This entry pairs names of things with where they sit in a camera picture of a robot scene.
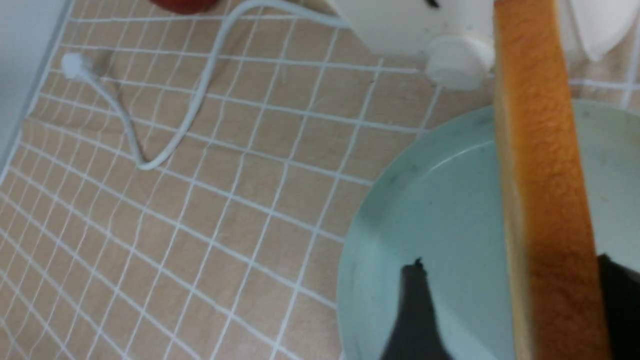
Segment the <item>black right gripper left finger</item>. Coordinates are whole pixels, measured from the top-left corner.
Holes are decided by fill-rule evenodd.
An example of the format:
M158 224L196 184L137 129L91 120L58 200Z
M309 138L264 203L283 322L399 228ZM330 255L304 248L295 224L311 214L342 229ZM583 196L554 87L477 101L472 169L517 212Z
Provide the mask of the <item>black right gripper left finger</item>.
M397 316L382 360L450 360L438 328L428 272L421 258L400 270Z

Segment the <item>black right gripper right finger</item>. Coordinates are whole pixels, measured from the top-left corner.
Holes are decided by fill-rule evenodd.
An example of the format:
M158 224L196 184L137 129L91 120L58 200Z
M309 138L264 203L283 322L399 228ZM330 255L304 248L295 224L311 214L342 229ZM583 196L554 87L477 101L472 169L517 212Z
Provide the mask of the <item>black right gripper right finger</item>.
M640 274L611 259L598 256L606 325L614 360L640 358Z

